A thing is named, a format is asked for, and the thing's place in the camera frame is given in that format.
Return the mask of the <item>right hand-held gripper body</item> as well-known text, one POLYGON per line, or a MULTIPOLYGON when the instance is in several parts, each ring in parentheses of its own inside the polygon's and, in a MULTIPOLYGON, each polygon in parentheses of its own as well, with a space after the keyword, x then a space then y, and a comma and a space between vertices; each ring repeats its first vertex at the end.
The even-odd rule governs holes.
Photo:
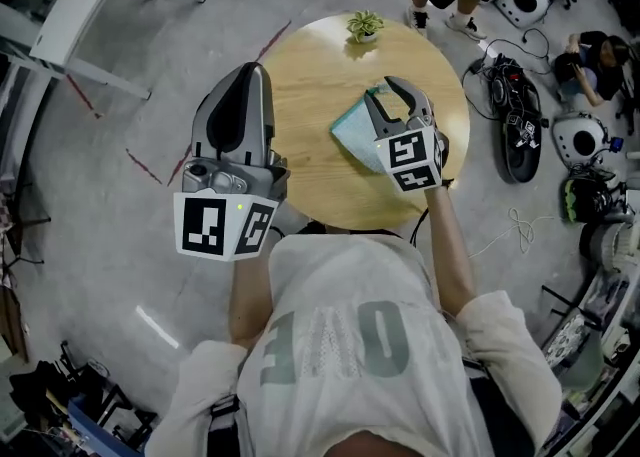
POLYGON ((375 144, 384 172, 399 192, 444 185, 449 140, 432 118, 412 117, 403 132, 377 139, 375 144))

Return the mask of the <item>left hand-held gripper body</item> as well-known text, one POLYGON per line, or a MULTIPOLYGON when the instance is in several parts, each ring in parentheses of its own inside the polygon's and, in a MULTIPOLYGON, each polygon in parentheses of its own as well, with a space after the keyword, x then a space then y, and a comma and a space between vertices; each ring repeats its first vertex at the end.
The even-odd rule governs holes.
POLYGON ((258 256, 289 176, 287 160, 273 150, 263 167, 192 157, 174 194, 176 251, 224 262, 258 256))

